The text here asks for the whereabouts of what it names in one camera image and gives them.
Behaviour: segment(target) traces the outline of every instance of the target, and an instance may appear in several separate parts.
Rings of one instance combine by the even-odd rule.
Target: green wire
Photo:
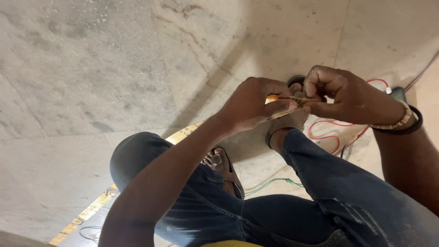
[[[255,189],[255,190],[253,190],[253,191],[250,191],[250,192],[245,193],[245,196],[249,196],[249,195],[251,195],[251,194],[253,194],[253,193],[256,193],[256,192],[262,190],[263,188],[267,187],[269,184],[271,184],[272,182],[274,182],[274,181],[276,181],[276,180],[285,180],[286,182],[288,182],[288,183],[290,183],[290,184],[292,184],[292,185],[297,185],[297,186],[303,187],[303,184],[295,183],[294,181],[292,181],[292,180],[289,179],[289,178],[274,178],[274,179],[271,179],[270,181],[266,182],[266,183],[265,183],[264,185],[262,185],[259,189]]]

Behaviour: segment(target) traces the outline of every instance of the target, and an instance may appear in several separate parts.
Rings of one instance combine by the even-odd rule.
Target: black wristband
[[[410,107],[410,110],[416,114],[417,121],[416,121],[416,123],[414,123],[412,126],[408,127],[407,129],[400,130],[400,131],[382,130],[382,129],[375,129],[375,128],[372,128],[372,129],[374,131],[378,131],[381,133],[394,134],[394,135],[410,134],[410,133],[417,131],[418,129],[420,129],[422,127],[422,122],[424,119],[422,118],[422,114],[418,109],[416,109],[414,106],[411,106],[411,105],[409,105],[409,107]]]

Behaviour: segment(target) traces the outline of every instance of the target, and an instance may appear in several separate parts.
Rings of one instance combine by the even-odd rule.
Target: mobile phone
[[[404,88],[402,87],[393,88],[392,92],[390,93],[390,96],[392,96],[394,99],[402,100],[405,103],[407,103],[406,94],[404,92]]]

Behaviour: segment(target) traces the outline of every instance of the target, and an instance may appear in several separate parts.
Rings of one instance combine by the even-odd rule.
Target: blue jeans
[[[117,187],[123,191],[170,147],[149,132],[123,140],[110,163]],[[223,240],[266,247],[439,243],[439,218],[432,212],[373,174],[324,151],[299,130],[288,132],[282,157],[314,201],[291,195],[241,200],[223,190],[219,172],[199,164],[155,233],[179,247]]]

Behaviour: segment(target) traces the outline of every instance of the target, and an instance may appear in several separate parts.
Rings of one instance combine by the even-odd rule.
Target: yellow measuring tape
[[[191,126],[188,126],[184,129],[181,129],[168,138],[167,141],[172,144],[177,144],[183,139],[185,139],[188,135],[194,132],[200,125],[202,125],[204,121],[195,123]],[[58,246],[66,237],[68,237],[72,232],[78,229],[85,221],[87,221],[93,214],[98,212],[105,204],[107,204],[113,197],[119,194],[119,190],[117,189],[115,184],[112,184],[108,187],[94,202],[92,202],[82,213],[80,213],[76,218],[74,218],[64,229],[62,229],[50,242],[49,244],[52,246]]]

